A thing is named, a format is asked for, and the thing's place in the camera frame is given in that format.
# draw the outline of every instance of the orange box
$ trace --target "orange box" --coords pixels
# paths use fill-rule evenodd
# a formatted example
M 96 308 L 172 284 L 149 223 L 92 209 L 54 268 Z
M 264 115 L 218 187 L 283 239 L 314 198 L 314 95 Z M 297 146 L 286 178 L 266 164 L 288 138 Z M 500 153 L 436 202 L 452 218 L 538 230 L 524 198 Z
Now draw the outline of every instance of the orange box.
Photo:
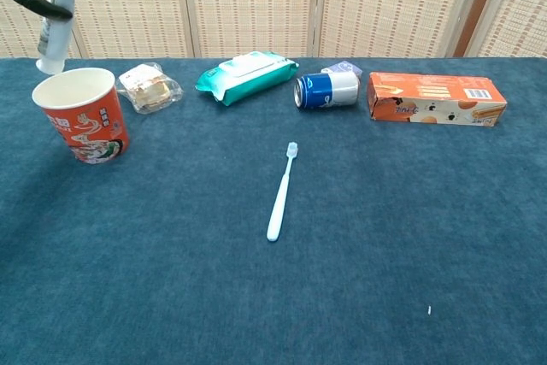
M 486 77 L 372 72 L 367 99 L 373 120 L 487 127 L 507 106 Z

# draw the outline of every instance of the cup rim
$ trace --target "cup rim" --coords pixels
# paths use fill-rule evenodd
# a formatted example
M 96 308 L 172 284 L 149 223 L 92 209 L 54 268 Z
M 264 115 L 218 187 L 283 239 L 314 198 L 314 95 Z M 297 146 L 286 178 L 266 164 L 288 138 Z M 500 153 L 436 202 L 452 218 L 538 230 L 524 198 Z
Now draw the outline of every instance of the cup rim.
M 42 89 L 45 85 L 52 81 L 59 80 L 60 77 L 68 77 L 73 75 L 77 72 L 84 72 L 84 71 L 95 71 L 95 72 L 102 72 L 104 74 L 107 74 L 109 76 L 109 86 L 105 87 L 104 91 L 100 91 L 96 96 L 88 98 L 85 101 L 72 103 L 72 104 L 66 104 L 66 105 L 49 105 L 49 104 L 42 104 L 37 101 L 38 94 L 40 89 Z M 97 100 L 100 100 L 104 96 L 110 93 L 112 88 L 115 86 L 115 76 L 106 68 L 74 68 L 72 70 L 67 70 L 66 72 L 62 72 L 60 74 L 56 74 L 54 76 L 49 77 L 48 79 L 42 80 L 36 87 L 34 87 L 34 90 L 32 91 L 32 100 L 36 105 L 41 107 L 42 109 L 50 109 L 50 110 L 66 110 L 66 109 L 75 109 L 77 107 L 83 107 L 87 104 L 95 103 Z

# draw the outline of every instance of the printed illustration on cup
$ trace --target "printed illustration on cup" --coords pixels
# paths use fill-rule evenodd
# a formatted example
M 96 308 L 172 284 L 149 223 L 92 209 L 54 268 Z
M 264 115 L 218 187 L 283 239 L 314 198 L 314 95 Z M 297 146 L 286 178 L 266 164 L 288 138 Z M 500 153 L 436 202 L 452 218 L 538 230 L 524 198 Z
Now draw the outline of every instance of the printed illustration on cup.
M 106 109 L 99 112 L 104 123 L 109 124 Z M 78 125 L 74 126 L 82 133 L 72 136 L 71 139 L 82 145 L 71 145 L 70 148 L 74 154 L 90 164 L 106 162 L 112 157 L 118 156 L 123 148 L 123 142 L 120 139 L 113 140 L 89 140 L 89 136 L 101 130 L 99 121 L 90 119 L 85 113 L 78 115 Z

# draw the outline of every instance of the can lid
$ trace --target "can lid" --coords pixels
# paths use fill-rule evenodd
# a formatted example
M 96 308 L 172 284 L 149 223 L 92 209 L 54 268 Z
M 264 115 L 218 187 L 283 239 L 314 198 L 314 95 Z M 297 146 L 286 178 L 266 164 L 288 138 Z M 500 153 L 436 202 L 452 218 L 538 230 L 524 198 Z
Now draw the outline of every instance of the can lid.
M 302 107 L 302 82 L 300 79 L 297 79 L 294 85 L 294 103 L 298 108 Z

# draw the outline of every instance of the snack package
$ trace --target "snack package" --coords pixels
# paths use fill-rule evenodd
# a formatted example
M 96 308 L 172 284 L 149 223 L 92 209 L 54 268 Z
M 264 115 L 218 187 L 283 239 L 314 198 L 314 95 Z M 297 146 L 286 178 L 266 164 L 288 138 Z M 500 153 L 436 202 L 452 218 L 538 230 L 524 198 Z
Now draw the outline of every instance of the snack package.
M 141 115 L 165 109 L 183 95 L 179 83 L 164 74 L 157 63 L 140 64 L 125 72 L 116 81 L 116 89 Z
M 361 79 L 362 70 L 354 64 L 344 60 L 343 62 L 333 64 L 328 68 L 323 68 L 322 73 L 340 73 L 340 72 L 353 72 L 358 79 Z
M 367 88 L 373 120 L 491 127 L 507 106 L 485 77 L 371 73 Z
M 251 94 L 290 80 L 298 64 L 271 52 L 253 51 L 236 56 L 203 73 L 196 89 L 211 93 L 226 106 Z

